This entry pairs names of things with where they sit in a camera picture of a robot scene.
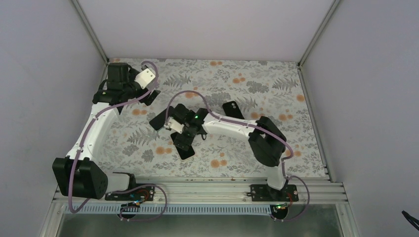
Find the phone with beige case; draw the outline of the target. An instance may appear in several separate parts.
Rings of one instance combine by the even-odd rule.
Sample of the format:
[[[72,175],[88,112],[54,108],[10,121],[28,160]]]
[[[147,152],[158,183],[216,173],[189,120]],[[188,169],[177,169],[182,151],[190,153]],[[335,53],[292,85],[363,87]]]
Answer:
[[[177,132],[170,135],[173,144],[177,150],[181,160],[186,160],[195,155],[195,151],[191,145],[182,145],[179,143],[183,139],[183,136]]]

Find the black phone case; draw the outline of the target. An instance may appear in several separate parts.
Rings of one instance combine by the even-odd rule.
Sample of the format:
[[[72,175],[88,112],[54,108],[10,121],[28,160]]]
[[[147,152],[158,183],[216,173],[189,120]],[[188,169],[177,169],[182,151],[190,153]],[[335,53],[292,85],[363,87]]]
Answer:
[[[245,119],[238,104],[235,101],[229,101],[222,104],[225,115],[236,119]]]

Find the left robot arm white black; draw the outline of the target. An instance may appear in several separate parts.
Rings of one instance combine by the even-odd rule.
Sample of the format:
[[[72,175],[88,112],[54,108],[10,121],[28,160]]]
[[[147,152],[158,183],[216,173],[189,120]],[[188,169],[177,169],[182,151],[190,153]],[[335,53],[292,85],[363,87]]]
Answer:
[[[159,95],[156,89],[158,70],[151,61],[139,69],[128,63],[109,63],[107,77],[93,96],[88,121],[73,148],[52,164],[58,188],[66,197],[101,199],[118,191],[126,200],[137,195],[133,175],[126,172],[106,173],[99,166],[100,154],[111,126],[123,109],[132,103],[146,106]]]

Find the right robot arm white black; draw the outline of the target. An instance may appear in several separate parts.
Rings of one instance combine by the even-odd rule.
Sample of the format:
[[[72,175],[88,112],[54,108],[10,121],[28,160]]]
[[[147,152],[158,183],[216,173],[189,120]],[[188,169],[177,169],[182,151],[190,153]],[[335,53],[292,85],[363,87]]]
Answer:
[[[172,142],[180,158],[188,159],[195,154],[192,143],[197,136],[205,139],[218,134],[247,141],[256,160],[266,167],[268,196],[280,201],[287,194],[286,178],[283,175],[282,154],[288,148],[286,138],[267,117],[245,120],[214,113],[205,108],[197,112],[178,104],[167,108],[164,127],[173,131]]]

